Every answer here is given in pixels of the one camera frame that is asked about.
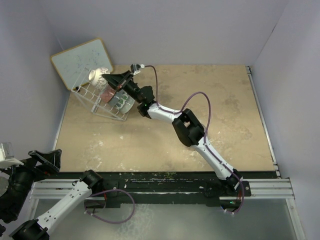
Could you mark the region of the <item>brown floral pattern bowl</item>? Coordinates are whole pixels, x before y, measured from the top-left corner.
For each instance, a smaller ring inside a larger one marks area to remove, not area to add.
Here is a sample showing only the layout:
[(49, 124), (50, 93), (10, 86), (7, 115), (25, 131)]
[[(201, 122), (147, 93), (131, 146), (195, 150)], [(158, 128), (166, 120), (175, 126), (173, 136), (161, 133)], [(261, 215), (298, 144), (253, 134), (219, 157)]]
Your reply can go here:
[(116, 94), (116, 91), (110, 87), (109, 85), (106, 86), (105, 90), (100, 94), (100, 98), (105, 103), (108, 103)]

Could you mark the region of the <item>grey hexagon red-rim bowl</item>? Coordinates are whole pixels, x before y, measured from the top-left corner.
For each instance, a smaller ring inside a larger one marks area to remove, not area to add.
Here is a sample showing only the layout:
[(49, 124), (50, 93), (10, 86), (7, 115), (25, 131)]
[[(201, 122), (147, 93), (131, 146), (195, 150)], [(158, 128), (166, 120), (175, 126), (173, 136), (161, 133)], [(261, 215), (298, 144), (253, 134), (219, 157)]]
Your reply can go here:
[(108, 104), (113, 108), (122, 98), (123, 93), (122, 92), (116, 92), (114, 96), (110, 99)]

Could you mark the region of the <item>maroon triangle pattern bowl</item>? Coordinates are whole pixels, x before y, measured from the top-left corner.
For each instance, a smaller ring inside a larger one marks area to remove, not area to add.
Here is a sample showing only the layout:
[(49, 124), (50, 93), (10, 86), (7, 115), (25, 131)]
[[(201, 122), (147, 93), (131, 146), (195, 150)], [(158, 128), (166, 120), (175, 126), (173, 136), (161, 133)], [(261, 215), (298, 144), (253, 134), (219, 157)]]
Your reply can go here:
[(94, 88), (103, 90), (108, 84), (107, 80), (103, 77), (104, 74), (110, 74), (109, 69), (106, 67), (92, 69), (88, 74), (88, 81)]

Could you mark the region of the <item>teal triangle pattern bowl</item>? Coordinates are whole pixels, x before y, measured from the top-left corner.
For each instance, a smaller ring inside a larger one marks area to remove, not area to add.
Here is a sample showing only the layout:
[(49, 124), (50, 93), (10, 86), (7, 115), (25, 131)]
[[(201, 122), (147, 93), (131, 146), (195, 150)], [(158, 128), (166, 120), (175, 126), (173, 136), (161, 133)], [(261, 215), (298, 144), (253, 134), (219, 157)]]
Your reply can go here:
[(134, 103), (135, 103), (135, 100), (134, 100), (132, 97), (129, 97), (129, 98), (125, 101), (125, 103), (124, 103), (124, 105), (122, 106), (122, 108), (120, 109), (120, 112), (121, 112), (122, 114), (126, 114), (126, 113), (129, 112), (130, 109), (133, 107)]

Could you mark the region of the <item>green leaf pattern bowl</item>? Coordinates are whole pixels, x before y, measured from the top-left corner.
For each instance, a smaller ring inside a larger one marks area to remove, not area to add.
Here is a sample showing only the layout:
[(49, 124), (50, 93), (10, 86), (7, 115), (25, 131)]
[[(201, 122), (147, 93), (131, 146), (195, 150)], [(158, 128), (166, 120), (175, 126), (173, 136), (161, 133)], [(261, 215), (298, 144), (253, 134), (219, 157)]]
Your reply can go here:
[(129, 98), (129, 95), (124, 91), (121, 97), (119, 98), (118, 102), (115, 104), (115, 108), (117, 110), (120, 110), (125, 105), (128, 98)]

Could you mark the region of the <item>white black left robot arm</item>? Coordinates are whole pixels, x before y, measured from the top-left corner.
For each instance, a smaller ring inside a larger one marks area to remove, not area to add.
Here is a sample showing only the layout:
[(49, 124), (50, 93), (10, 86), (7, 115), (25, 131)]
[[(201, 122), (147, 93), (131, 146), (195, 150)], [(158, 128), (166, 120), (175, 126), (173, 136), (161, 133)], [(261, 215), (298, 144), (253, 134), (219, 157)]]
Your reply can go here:
[[(61, 169), (62, 150), (47, 153), (32, 150), (29, 157), (18, 160), (12, 153), (0, 151), (0, 219), (9, 224), (18, 219), (36, 182), (56, 175)], [(12, 232), (0, 226), (2, 240), (49, 240), (59, 224), (89, 196), (103, 191), (103, 178), (94, 170), (86, 170), (73, 182), (60, 199), (37, 199), (34, 215), (22, 222)]]

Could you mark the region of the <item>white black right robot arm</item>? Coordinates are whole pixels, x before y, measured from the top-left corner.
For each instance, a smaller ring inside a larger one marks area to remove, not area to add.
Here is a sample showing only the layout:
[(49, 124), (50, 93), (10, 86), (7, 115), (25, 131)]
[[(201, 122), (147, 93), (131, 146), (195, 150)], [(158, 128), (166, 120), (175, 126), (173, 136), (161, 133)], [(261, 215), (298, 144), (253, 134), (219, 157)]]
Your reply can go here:
[(222, 184), (223, 192), (228, 196), (235, 195), (239, 190), (243, 193), (245, 187), (243, 177), (217, 152), (208, 139), (208, 126), (204, 126), (192, 110), (183, 107), (174, 110), (158, 104), (153, 88), (142, 88), (134, 82), (134, 74), (126, 71), (121, 74), (103, 74), (102, 77), (115, 91), (123, 90), (137, 103), (137, 109), (142, 117), (169, 123), (180, 140), (189, 148), (193, 148), (213, 168)]

